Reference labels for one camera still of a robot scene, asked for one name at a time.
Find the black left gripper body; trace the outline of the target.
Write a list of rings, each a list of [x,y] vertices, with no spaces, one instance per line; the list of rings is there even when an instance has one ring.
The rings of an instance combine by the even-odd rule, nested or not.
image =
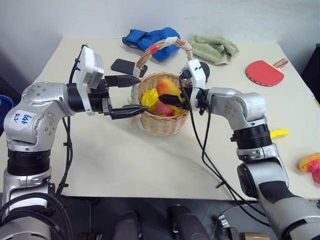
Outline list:
[[[88,94],[91,109],[105,116],[112,116],[112,104],[109,95],[111,77],[103,78],[96,88],[91,87]]]

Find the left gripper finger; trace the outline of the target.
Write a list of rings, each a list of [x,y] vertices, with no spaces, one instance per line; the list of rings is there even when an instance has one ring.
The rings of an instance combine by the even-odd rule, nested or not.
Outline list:
[[[108,75],[104,77],[108,87],[126,88],[137,85],[141,80],[132,75]]]
[[[148,106],[140,104],[128,104],[120,108],[112,108],[109,116],[112,120],[126,119],[137,116],[149,109]]]

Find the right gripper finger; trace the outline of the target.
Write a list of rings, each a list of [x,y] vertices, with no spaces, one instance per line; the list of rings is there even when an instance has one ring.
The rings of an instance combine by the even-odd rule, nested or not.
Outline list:
[[[181,102],[178,95],[172,95],[172,94],[162,94],[158,97],[158,99],[162,103],[180,103]]]
[[[162,103],[170,105],[170,106],[175,106],[177,108],[183,109],[183,110],[191,110],[190,104],[187,101],[170,101],[170,100],[162,100]]]

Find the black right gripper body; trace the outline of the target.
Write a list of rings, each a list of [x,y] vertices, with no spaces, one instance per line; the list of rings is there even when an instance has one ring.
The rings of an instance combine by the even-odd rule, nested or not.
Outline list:
[[[179,108],[187,111],[192,110],[191,104],[191,95],[193,88],[190,85],[180,87],[181,94],[180,94],[180,105]]]

